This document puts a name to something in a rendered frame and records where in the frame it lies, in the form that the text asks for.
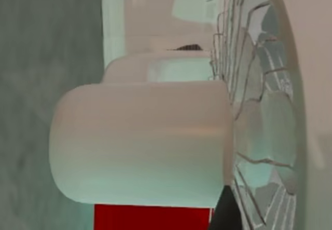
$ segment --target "gray wall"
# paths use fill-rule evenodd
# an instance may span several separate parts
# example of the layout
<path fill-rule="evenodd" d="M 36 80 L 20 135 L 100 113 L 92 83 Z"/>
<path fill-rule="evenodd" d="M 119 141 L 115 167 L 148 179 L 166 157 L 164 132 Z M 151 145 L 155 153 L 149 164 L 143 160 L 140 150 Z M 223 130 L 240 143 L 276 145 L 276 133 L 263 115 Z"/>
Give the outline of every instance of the gray wall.
<path fill-rule="evenodd" d="M 54 106 L 103 73 L 101 0 L 0 0 L 0 230 L 92 230 L 48 162 Z"/>

